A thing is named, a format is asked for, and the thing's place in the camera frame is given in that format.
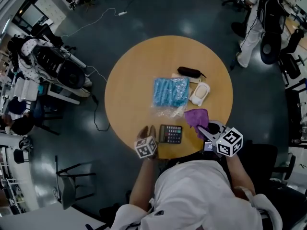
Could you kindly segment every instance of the shoe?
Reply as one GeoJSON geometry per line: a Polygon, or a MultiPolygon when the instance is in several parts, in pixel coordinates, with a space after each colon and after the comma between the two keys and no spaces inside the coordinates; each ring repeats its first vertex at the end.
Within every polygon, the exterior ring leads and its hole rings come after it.
{"type": "Polygon", "coordinates": [[[237,52],[237,53],[236,53],[236,61],[237,61],[237,63],[239,64],[240,67],[246,68],[246,67],[243,67],[243,66],[239,63],[239,61],[238,61],[238,56],[239,56],[240,54],[241,54],[240,52],[237,52]]]}

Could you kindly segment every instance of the hand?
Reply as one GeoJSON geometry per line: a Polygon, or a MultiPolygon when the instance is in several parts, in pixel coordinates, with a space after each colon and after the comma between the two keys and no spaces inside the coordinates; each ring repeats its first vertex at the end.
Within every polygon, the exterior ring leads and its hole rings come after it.
{"type": "MultiPolygon", "coordinates": [[[[155,132],[155,127],[153,125],[151,125],[150,127],[150,131],[148,134],[148,126],[145,126],[138,134],[138,136],[136,137],[137,140],[141,140],[141,139],[145,139],[149,136],[152,136],[153,139],[155,140],[156,137],[156,132],[155,132]]],[[[147,159],[155,159],[158,155],[158,148],[155,150],[154,154],[150,157],[147,157],[147,159]]]]}

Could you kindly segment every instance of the gray floor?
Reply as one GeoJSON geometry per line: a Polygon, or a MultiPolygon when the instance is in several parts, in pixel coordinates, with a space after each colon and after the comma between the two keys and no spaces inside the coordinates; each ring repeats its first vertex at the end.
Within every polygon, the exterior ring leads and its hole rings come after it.
{"type": "MultiPolygon", "coordinates": [[[[85,7],[70,12],[57,34],[73,33],[97,20],[110,7],[116,8],[117,13],[124,9],[128,13],[115,17],[114,11],[108,11],[99,22],[65,38],[65,43],[77,46],[76,57],[95,66],[106,77],[132,46],[161,35],[186,36],[205,44],[228,69],[238,51],[240,38],[232,32],[230,25],[243,21],[245,15],[230,4],[221,6],[220,0],[96,0],[88,12],[85,7]]],[[[288,120],[284,84],[278,67],[264,65],[256,49],[249,67],[236,67],[230,76],[234,102],[228,125],[236,127],[245,139],[277,146],[279,161],[282,161],[287,152],[288,120]]],[[[91,79],[93,93],[100,100],[97,123],[103,128],[108,125],[104,108],[106,83],[97,74],[91,79]]],[[[63,120],[47,123],[60,131],[60,136],[43,130],[32,136],[35,150],[31,172],[41,207],[54,202],[55,155],[62,169],[81,162],[85,164],[75,169],[76,172],[97,173],[96,177],[80,179],[81,184],[92,185],[83,187],[81,192],[95,190],[95,196],[79,201],[77,205],[98,214],[100,208],[115,202],[125,203],[125,192],[133,186],[140,161],[112,128],[108,132],[96,130],[94,109],[91,98],[82,100],[80,105],[68,104],[63,120]]]]}

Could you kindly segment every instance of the bag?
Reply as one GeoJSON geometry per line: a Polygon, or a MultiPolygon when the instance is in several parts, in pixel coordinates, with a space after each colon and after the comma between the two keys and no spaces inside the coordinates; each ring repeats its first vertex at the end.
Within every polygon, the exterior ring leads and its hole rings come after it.
{"type": "Polygon", "coordinates": [[[192,68],[187,68],[187,67],[179,67],[177,69],[177,71],[179,72],[179,74],[183,75],[183,76],[187,76],[190,78],[199,78],[201,75],[204,76],[205,78],[207,78],[205,75],[203,75],[199,70],[195,70],[192,68]]]}
{"type": "Polygon", "coordinates": [[[259,0],[257,17],[266,33],[283,33],[286,11],[281,0],[259,0]]]}

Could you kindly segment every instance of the purple cloth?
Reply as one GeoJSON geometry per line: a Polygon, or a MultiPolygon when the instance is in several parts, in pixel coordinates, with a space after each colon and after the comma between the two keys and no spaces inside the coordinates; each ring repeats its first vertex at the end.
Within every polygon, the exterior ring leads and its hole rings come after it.
{"type": "Polygon", "coordinates": [[[208,127],[209,117],[208,111],[206,109],[193,109],[186,111],[184,117],[190,127],[194,127],[197,137],[199,139],[204,139],[204,135],[198,130],[197,126],[202,126],[203,128],[208,127]]]}

